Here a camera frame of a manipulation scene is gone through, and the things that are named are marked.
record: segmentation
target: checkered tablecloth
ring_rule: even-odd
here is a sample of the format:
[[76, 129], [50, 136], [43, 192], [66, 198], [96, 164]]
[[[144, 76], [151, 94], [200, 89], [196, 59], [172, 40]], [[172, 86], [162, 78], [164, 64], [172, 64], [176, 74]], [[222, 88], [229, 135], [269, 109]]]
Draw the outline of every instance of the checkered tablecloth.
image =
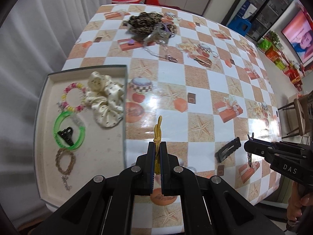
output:
[[[123, 20], [143, 11], [162, 12], [164, 20], [177, 25], [167, 49], [149, 48], [173, 56], [178, 63], [152, 56], [142, 47], [129, 49], [133, 35]], [[281, 139], [273, 90], [253, 43], [218, 23], [183, 11], [104, 5], [80, 35], [63, 70], [104, 64], [128, 67], [127, 166], [147, 152], [154, 125], [162, 115], [162, 141], [182, 166], [204, 177], [221, 175], [253, 205], [278, 188], [280, 175], [258, 156], [253, 156], [249, 168], [243, 149], [248, 133], [268, 141]], [[237, 136], [242, 147], [218, 164], [215, 152]], [[179, 197], [167, 206], [152, 203], [149, 196], [135, 198], [132, 234], [182, 231]]]

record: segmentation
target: chair leg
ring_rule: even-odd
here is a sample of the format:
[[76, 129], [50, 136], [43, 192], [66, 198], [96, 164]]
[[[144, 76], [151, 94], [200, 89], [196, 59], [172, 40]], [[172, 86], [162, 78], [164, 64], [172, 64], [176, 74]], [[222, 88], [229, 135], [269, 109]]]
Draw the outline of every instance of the chair leg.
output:
[[294, 130], [292, 130], [291, 132], [287, 133], [287, 135], [289, 135], [289, 134], [291, 134], [292, 132], [295, 132], [295, 131], [297, 131], [297, 130], [299, 130], [299, 127], [296, 128], [296, 129], [294, 129]]
[[295, 107], [287, 107], [287, 108], [284, 108], [283, 110], [294, 110]]
[[278, 110], [281, 110], [281, 109], [283, 109], [283, 108], [287, 108], [287, 107], [289, 107], [289, 106], [291, 106], [291, 105], [294, 105], [294, 103], [292, 102], [292, 103], [289, 103], [289, 104], [287, 104], [287, 105], [285, 105], [285, 106], [282, 106], [282, 107], [280, 107]]
[[297, 133], [294, 133], [292, 135], [288, 135], [288, 136], [282, 137], [282, 139], [290, 138], [290, 137], [294, 137], [294, 136], [298, 136], [298, 135], [300, 135], [300, 133], [297, 132]]

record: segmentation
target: human hand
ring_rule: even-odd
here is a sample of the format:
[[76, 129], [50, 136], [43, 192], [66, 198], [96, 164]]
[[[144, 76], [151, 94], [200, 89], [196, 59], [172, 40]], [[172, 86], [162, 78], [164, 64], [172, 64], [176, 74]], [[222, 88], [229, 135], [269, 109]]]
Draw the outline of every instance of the human hand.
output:
[[309, 193], [302, 198], [298, 194], [298, 183], [293, 181], [291, 196], [288, 200], [287, 218], [291, 221], [297, 221], [297, 217], [301, 217], [302, 206], [313, 206], [313, 193]]

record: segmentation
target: yellow hair tie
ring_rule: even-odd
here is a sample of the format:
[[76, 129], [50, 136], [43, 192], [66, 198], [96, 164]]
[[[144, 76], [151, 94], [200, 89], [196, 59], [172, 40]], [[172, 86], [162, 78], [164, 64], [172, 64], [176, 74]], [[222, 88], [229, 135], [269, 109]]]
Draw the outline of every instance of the yellow hair tie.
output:
[[155, 158], [155, 165], [154, 165], [154, 172], [155, 174], [161, 174], [161, 167], [160, 167], [160, 143], [161, 143], [161, 122], [162, 116], [159, 116], [157, 124], [154, 126], [154, 139], [153, 142], [156, 145], [156, 158]]

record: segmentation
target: wooden chair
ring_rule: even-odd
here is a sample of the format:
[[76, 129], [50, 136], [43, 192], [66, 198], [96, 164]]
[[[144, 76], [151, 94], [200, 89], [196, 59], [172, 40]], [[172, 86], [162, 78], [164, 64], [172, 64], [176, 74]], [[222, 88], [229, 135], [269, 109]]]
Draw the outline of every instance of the wooden chair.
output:
[[298, 120], [298, 127], [292, 130], [291, 132], [287, 133], [287, 136], [282, 137], [282, 139], [294, 137], [298, 135], [303, 136], [311, 131], [311, 123], [309, 120], [307, 104], [308, 104], [308, 99], [307, 99], [307, 95], [305, 95], [299, 99], [294, 99], [292, 103], [289, 103], [278, 109], [278, 110], [293, 110], [294, 109], [297, 114], [297, 120]]

